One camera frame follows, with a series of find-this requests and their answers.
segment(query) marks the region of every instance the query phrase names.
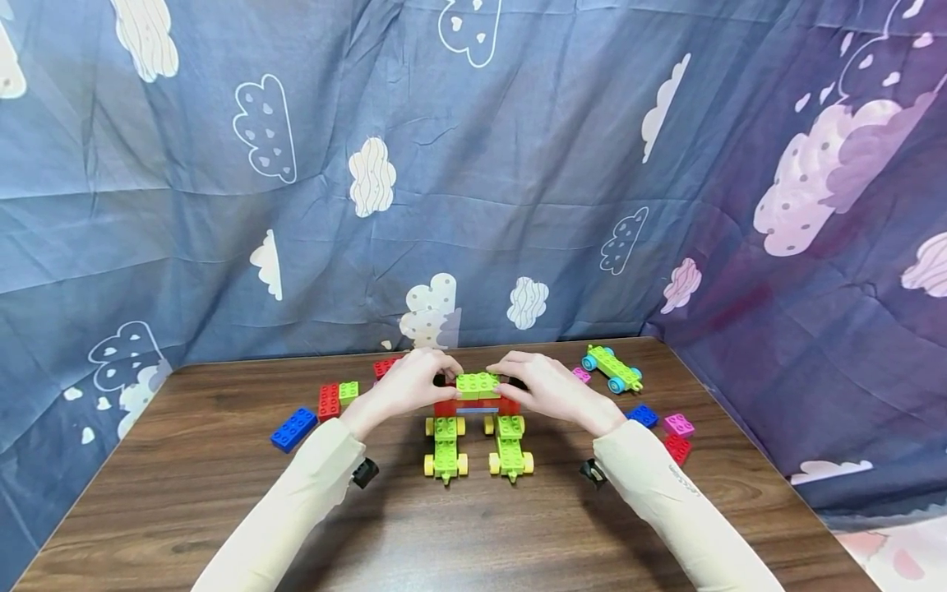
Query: person's right hand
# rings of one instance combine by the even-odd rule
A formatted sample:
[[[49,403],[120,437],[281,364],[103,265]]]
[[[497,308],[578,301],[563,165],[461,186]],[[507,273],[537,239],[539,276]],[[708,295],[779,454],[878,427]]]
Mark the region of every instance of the person's right hand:
[[[511,351],[496,364],[487,366],[487,372],[518,378],[528,389],[503,383],[494,390],[496,393],[530,411],[577,423],[595,438],[611,433],[627,421],[615,402],[583,384],[558,360],[541,353]]]

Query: black lego piece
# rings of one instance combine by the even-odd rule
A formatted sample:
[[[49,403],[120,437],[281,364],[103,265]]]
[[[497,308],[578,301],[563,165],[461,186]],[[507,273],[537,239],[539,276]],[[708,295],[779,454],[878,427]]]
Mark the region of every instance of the black lego piece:
[[[608,482],[608,478],[596,464],[594,458],[586,460],[582,466],[579,467],[579,472],[582,473],[585,478],[595,483],[597,490],[601,489],[601,486]]]
[[[352,473],[352,481],[361,489],[368,486],[373,478],[378,475],[378,465],[371,458],[366,458],[362,464]]]
[[[509,383],[510,386],[516,386],[520,390],[529,391],[529,389],[527,388],[527,384],[521,381],[520,379],[516,378],[515,376],[508,376],[507,382]]]

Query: blue lego brick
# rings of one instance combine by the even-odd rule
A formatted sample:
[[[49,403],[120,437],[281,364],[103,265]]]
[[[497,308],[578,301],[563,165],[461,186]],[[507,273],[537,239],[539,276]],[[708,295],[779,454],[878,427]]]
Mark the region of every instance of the blue lego brick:
[[[658,420],[657,414],[651,411],[651,408],[647,405],[639,405],[635,407],[633,410],[625,414],[625,417],[629,420],[635,420],[649,429],[655,427]]]
[[[299,442],[312,432],[319,419],[306,407],[300,407],[286,420],[279,429],[270,436],[270,441],[276,448],[289,454]]]

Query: blue fabric backdrop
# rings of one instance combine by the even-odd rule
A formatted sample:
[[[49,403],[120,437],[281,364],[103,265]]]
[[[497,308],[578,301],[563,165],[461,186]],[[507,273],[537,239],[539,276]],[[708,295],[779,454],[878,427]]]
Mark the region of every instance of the blue fabric backdrop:
[[[654,334],[831,526],[943,513],[945,31],[0,0],[0,589],[173,368],[248,357]]]

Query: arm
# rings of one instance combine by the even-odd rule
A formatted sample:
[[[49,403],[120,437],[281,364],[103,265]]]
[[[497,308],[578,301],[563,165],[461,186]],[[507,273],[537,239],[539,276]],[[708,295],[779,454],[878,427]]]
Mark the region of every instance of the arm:
[[[511,351],[491,372],[514,376],[528,391],[497,392],[595,438],[602,471],[634,512],[654,528],[698,592],[781,592],[782,586],[726,519],[677,468],[661,441],[566,367],[536,353]]]
[[[698,592],[783,589],[645,426],[625,421],[593,446],[622,499],[657,532]]]
[[[365,445],[340,420],[313,431],[217,551],[191,592],[273,592],[303,541],[342,503]]]
[[[456,398],[435,374],[463,372],[441,351],[413,350],[342,417],[313,431],[270,491],[223,543],[191,592],[273,592],[310,531],[342,503],[365,460],[362,441],[385,419]]]

